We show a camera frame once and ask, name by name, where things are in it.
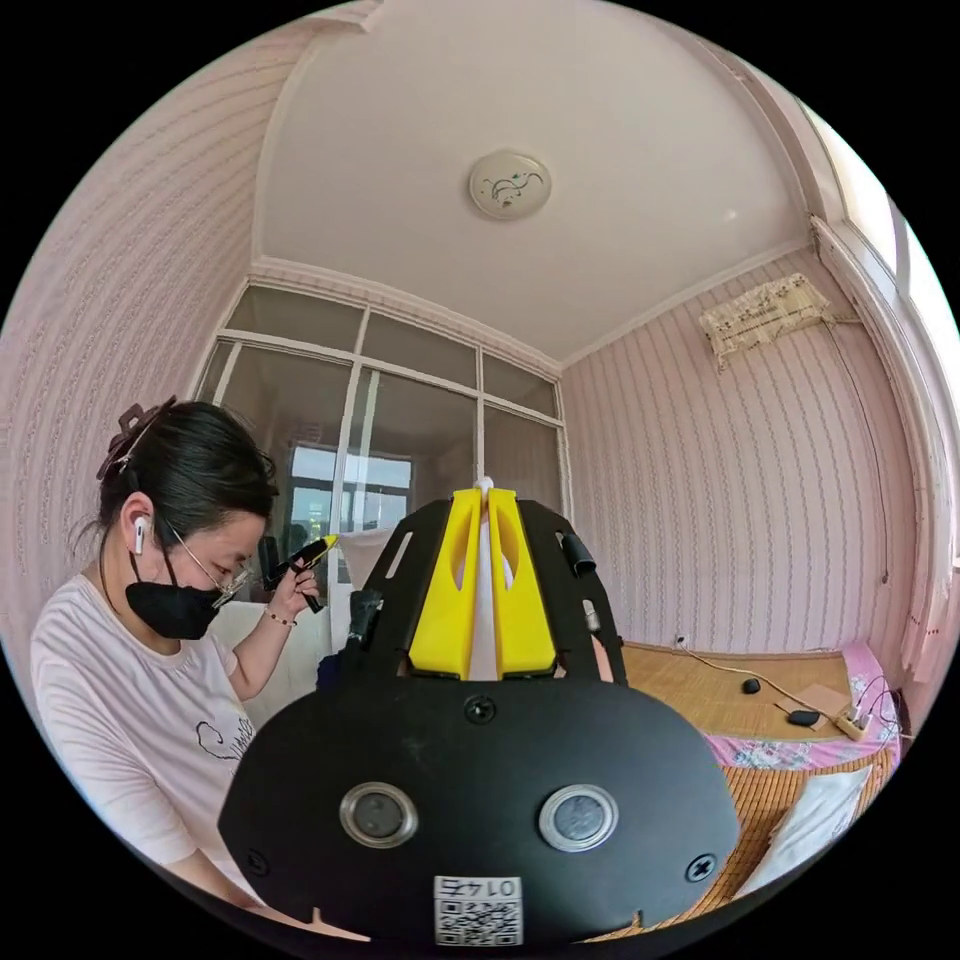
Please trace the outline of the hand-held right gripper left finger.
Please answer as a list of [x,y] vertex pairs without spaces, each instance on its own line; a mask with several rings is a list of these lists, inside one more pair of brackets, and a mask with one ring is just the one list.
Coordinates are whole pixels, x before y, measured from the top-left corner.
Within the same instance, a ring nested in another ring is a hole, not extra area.
[[408,658],[415,672],[465,679],[473,647],[481,490],[457,491],[446,506],[435,565]]

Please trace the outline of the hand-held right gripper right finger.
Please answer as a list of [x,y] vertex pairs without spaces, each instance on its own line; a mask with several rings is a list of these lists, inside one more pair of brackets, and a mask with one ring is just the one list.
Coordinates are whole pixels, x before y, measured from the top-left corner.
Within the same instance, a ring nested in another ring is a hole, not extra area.
[[551,676],[556,650],[515,492],[490,490],[488,522],[498,677]]

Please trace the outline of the person's left hand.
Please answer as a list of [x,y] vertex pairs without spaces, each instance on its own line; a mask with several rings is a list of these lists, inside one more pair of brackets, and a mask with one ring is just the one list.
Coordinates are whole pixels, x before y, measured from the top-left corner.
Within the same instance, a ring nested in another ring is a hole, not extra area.
[[268,604],[270,615],[278,620],[294,621],[309,607],[308,601],[317,596],[317,585],[312,570],[289,568]]

